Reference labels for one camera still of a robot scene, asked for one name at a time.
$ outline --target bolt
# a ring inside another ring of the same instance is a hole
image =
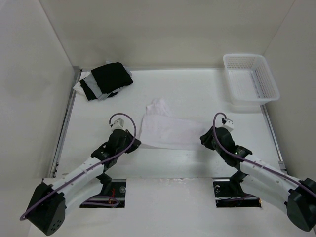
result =
[[[119,188],[119,192],[120,192],[121,194],[125,193],[125,192],[126,192],[126,187],[121,186],[121,187]]]
[[[219,193],[221,191],[221,186],[215,185],[214,190],[216,193]]]

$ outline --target white laundry basket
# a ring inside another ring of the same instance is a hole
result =
[[[280,93],[266,59],[257,54],[226,54],[225,74],[232,103],[263,105]]]

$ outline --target pile of clothes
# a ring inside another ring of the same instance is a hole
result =
[[[89,101],[105,100],[132,83],[131,72],[122,63],[108,63],[91,70],[91,74],[80,80],[74,90],[80,92],[83,89]]]

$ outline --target white plastic bin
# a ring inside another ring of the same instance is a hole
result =
[[[226,54],[223,59],[233,104],[263,105],[280,98],[274,77],[263,56]]]

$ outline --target robotic arm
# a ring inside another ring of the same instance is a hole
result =
[[[235,193],[252,194],[269,202],[283,211],[298,228],[310,231],[316,224],[315,181],[309,178],[301,181],[286,175],[264,163],[247,148],[236,145],[230,134],[234,128],[233,121],[224,118],[223,125],[216,128],[217,115],[211,129],[200,140],[207,148],[217,151],[225,163],[238,170],[230,178]]]
[[[33,193],[28,210],[36,204],[37,206],[29,211],[25,218],[49,236],[60,228],[65,217],[73,209],[99,194],[102,189],[109,189],[111,178],[105,171],[116,164],[120,153],[126,149],[125,153],[130,153],[141,144],[128,130],[123,130],[123,123],[120,118],[116,120],[111,126],[112,134],[109,140],[96,149],[76,170],[53,184],[39,184]]]

